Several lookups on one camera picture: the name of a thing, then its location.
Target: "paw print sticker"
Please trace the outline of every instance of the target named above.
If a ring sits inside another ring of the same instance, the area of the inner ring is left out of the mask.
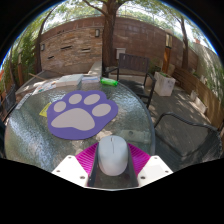
[[[59,138],[86,139],[99,133],[117,113],[117,104],[103,92],[76,90],[49,106],[48,129]]]

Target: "round glass table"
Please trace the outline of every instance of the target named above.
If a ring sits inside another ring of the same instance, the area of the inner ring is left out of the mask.
[[[51,134],[47,117],[40,116],[39,113],[48,103],[60,100],[75,90],[104,92],[107,99],[118,105],[118,114],[97,135],[72,141]],[[20,109],[12,112],[5,132],[5,153],[9,160],[52,172],[67,155],[76,156],[108,135],[120,136],[149,155],[154,155],[155,133],[149,111],[130,89],[120,83],[117,86],[109,86],[100,82],[57,87],[31,95]],[[129,177],[125,173],[110,179],[99,170],[95,187],[128,188],[129,182]]]

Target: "metal chair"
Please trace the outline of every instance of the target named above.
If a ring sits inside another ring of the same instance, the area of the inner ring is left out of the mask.
[[[142,83],[135,82],[135,81],[119,80],[120,69],[128,69],[128,70],[145,73],[144,83],[142,84]],[[115,70],[117,70],[117,81],[119,81],[120,83],[129,87],[134,93],[136,93],[137,96],[140,97],[140,99],[141,98],[148,99],[147,102],[143,101],[146,104],[146,107],[148,108],[150,105],[151,99],[152,99],[152,95],[153,95],[153,91],[154,91],[155,83],[156,83],[156,79],[153,77],[153,75],[148,73],[149,58],[120,53],[118,67],[116,67],[110,71],[106,71],[105,73],[107,74],[107,77],[110,72],[115,71]],[[144,92],[147,77],[150,77],[152,79],[152,88],[151,88],[149,95],[145,94],[145,92]]]
[[[170,169],[173,172],[176,172],[190,165],[223,158],[224,153],[222,153],[223,152],[222,141],[220,138],[220,132],[217,130],[217,128],[210,125],[204,125],[204,124],[187,121],[172,112],[163,113],[159,117],[157,122],[155,123],[154,128],[157,127],[160,120],[166,115],[173,116],[176,119],[188,125],[203,127],[209,130],[208,135],[203,140],[203,142],[196,149],[193,149],[190,153],[187,153],[183,156],[180,153],[181,150],[174,147],[171,142],[167,141],[155,129],[155,133],[156,133],[156,153],[155,154],[160,156],[162,160],[170,167]]]

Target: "green object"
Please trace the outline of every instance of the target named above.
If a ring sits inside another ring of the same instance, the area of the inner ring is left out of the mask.
[[[166,74],[165,74],[165,73],[163,73],[163,72],[160,72],[160,75],[162,75],[162,76],[166,77]]]
[[[102,79],[100,80],[100,82],[101,82],[102,84],[111,85],[111,86],[116,86],[117,83],[118,83],[118,81],[116,81],[116,80],[113,80],[113,79],[107,79],[107,78],[102,78]]]

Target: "planter box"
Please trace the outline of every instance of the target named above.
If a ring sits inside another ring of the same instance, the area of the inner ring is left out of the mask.
[[[159,72],[155,72],[154,77],[157,80],[154,89],[155,92],[159,96],[171,96],[176,80],[170,76],[164,77]]]
[[[196,99],[197,96],[198,96],[198,94],[194,90],[192,90],[191,91],[191,95],[190,95],[191,100],[192,101],[195,101],[195,99]]]
[[[198,97],[196,97],[195,99],[195,104],[198,106],[198,108],[203,114],[206,113],[208,107],[206,107]]]

